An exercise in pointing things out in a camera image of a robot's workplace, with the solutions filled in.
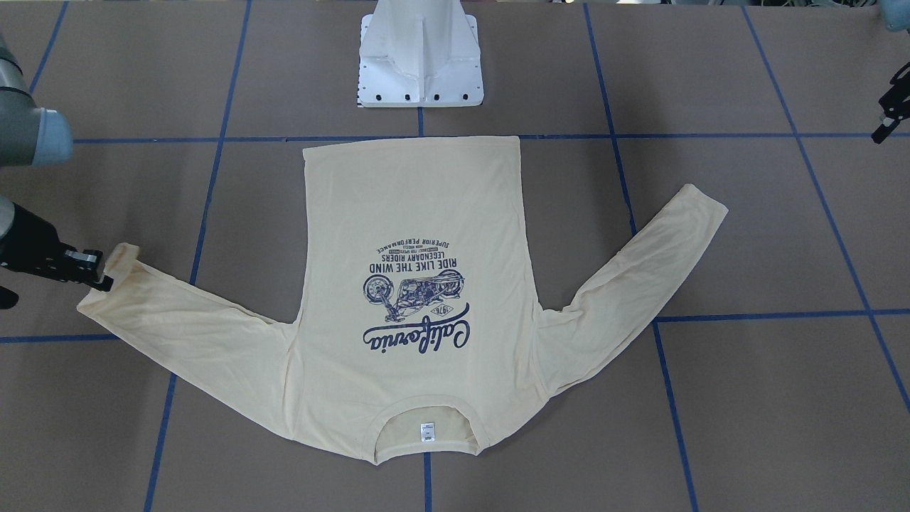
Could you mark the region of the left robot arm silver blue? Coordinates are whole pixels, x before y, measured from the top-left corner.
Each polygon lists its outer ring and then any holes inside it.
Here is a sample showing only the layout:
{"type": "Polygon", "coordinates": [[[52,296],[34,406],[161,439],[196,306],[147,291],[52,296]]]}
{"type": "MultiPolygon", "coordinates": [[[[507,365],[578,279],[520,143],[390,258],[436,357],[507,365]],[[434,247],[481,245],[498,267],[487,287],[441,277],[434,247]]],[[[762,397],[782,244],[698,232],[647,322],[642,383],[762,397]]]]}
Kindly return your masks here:
{"type": "MultiPolygon", "coordinates": [[[[878,1],[885,28],[891,32],[909,30],[909,1],[878,1]]],[[[889,79],[888,90],[878,99],[882,114],[876,130],[871,133],[875,144],[887,137],[909,119],[909,63],[898,69],[889,79]]]]}

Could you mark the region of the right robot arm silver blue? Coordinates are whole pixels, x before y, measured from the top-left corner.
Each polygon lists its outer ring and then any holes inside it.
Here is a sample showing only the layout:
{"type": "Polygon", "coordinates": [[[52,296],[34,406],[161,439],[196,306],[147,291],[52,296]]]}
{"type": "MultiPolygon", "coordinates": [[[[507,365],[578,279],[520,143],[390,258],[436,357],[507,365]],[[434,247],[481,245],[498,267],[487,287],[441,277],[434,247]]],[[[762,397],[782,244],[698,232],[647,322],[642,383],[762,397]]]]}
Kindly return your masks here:
{"type": "MultiPolygon", "coordinates": [[[[60,164],[73,154],[73,136],[66,118],[40,107],[26,87],[25,75],[6,40],[1,40],[1,163],[2,166],[60,164]]],[[[103,252],[79,250],[61,242],[58,231],[25,207],[2,198],[1,262],[12,272],[56,282],[84,283],[108,292],[114,284],[98,267],[103,252]]]]}

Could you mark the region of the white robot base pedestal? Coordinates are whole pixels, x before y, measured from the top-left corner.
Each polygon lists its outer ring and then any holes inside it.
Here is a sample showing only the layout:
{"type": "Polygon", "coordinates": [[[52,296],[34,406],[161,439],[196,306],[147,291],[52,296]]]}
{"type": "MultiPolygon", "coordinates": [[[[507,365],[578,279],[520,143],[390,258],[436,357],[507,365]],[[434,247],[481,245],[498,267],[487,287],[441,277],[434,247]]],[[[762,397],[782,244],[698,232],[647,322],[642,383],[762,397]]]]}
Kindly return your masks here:
{"type": "Polygon", "coordinates": [[[476,17],[459,1],[378,1],[360,21],[357,91],[366,108],[481,106],[476,17]]]}

